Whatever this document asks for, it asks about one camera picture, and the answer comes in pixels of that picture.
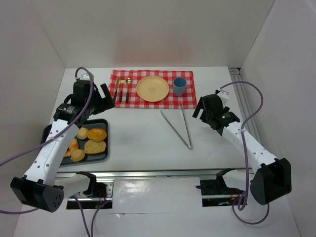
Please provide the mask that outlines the metal tongs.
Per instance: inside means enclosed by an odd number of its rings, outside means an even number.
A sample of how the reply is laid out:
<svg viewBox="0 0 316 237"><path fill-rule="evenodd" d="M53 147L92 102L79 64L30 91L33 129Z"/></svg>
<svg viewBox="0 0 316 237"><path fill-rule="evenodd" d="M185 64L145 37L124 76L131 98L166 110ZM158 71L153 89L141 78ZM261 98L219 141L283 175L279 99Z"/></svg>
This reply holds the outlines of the metal tongs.
<svg viewBox="0 0 316 237"><path fill-rule="evenodd" d="M192 150L192 142L190 137L190 132L188 129L187 119L184 113L183 105L180 104L180 111L181 111L181 119L176 119L175 124L169 121L165 113L160 110L160 114L162 115L165 122L168 124L170 129L177 135L177 137L182 141L182 143L185 145L185 147L188 150Z"/></svg>

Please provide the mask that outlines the glazed donut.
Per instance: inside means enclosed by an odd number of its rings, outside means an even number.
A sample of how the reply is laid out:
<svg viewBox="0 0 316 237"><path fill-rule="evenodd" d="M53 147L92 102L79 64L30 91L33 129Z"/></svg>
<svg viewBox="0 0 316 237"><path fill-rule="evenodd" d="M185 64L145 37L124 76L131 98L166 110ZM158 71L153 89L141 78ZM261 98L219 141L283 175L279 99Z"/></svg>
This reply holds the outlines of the glazed donut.
<svg viewBox="0 0 316 237"><path fill-rule="evenodd" d="M87 137L95 142L100 142L107 138L107 133L101 128L93 128L88 131Z"/></svg>

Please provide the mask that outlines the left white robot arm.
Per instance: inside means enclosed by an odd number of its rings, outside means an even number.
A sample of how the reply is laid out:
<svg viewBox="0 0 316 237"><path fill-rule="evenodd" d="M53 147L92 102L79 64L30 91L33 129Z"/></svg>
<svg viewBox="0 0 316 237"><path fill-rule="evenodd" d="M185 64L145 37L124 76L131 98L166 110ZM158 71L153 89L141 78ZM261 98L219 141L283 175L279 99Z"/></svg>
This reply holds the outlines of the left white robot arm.
<svg viewBox="0 0 316 237"><path fill-rule="evenodd" d="M44 146L23 177L14 177L10 187L23 205L55 212L62 201L79 192L91 196L97 190L96 176L80 171L69 178L56 181L59 166L71 141L90 115L111 109L115 102L106 84L91 87L88 80L77 80L73 93L55 112L54 121Z"/></svg>

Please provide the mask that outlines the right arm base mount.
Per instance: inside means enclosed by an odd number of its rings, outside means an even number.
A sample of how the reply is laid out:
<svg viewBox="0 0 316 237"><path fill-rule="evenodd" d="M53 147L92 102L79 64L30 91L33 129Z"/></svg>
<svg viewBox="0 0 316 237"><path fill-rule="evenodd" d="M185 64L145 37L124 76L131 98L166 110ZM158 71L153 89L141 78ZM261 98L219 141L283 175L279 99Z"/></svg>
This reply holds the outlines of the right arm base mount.
<svg viewBox="0 0 316 237"><path fill-rule="evenodd" d="M231 206L235 200L238 200L244 190L229 188L224 181L224 175L233 168L227 168L216 173L213 179L202 179L196 186L201 192L202 207Z"/></svg>

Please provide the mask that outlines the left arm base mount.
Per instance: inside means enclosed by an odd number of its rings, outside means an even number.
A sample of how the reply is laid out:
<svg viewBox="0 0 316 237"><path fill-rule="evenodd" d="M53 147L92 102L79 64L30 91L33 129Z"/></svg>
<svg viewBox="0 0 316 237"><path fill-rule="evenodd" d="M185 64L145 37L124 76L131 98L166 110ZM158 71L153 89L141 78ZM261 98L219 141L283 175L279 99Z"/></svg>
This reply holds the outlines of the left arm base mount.
<svg viewBox="0 0 316 237"><path fill-rule="evenodd" d="M77 193L75 197L78 199L83 210L86 209L112 209L113 207L114 181L105 180L98 181L97 187L91 196L84 193Z"/></svg>

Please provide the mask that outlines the small round bun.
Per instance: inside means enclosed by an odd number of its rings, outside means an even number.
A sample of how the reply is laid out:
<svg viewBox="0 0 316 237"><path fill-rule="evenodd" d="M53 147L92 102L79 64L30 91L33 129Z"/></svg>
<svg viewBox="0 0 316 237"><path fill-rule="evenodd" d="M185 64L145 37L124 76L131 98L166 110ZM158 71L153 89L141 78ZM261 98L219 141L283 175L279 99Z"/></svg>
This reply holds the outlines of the small round bun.
<svg viewBox="0 0 316 237"><path fill-rule="evenodd" d="M81 127L77 133L77 138L80 140L84 140L88 137L89 130L85 127Z"/></svg>

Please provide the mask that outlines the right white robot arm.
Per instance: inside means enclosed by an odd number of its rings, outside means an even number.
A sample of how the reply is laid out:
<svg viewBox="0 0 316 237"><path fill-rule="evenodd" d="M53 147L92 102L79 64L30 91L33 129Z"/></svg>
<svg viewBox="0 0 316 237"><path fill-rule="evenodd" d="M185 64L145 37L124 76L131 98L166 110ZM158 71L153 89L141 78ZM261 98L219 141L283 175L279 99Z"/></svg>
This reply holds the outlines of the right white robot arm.
<svg viewBox="0 0 316 237"><path fill-rule="evenodd" d="M228 188L244 191L246 185L253 198L266 205L291 192L291 165L267 151L246 129L239 118L228 107L223 106L227 96L211 94L199 99L193 113L228 140L241 154L247 155L248 166L253 175L228 168L219 172L219 180Z"/></svg>

